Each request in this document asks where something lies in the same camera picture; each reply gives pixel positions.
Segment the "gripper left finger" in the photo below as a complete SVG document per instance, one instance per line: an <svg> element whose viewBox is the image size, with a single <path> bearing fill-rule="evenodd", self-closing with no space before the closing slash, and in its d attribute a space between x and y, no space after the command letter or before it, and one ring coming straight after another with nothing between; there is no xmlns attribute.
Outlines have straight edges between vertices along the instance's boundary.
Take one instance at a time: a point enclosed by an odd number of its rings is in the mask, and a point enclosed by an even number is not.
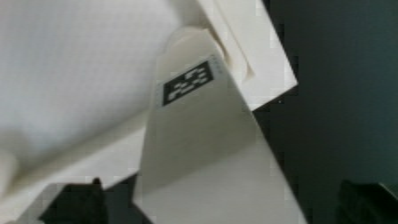
<svg viewBox="0 0 398 224"><path fill-rule="evenodd" d="M133 176L110 187L103 186L100 178L85 184L52 184L14 224L139 224L133 185Z"/></svg>

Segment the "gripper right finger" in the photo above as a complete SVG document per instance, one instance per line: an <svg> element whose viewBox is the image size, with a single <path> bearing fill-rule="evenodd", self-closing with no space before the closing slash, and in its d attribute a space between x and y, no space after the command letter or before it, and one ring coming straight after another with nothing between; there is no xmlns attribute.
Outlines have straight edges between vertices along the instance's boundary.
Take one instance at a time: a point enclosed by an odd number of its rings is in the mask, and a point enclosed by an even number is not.
<svg viewBox="0 0 398 224"><path fill-rule="evenodd" d="M336 224L398 224L398 184L341 182Z"/></svg>

